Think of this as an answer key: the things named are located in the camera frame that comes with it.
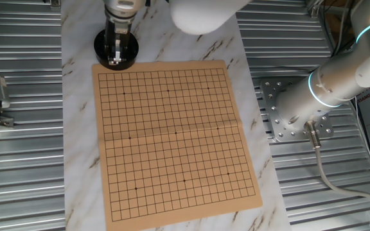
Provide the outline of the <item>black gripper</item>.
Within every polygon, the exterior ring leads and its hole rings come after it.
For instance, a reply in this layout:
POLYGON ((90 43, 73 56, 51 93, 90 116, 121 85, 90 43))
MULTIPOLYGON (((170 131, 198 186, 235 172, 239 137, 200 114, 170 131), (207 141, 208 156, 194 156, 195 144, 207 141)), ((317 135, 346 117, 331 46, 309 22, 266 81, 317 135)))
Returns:
POLYGON ((131 24, 107 20, 105 26, 105 53, 109 65, 121 65, 125 58, 130 37, 131 24))

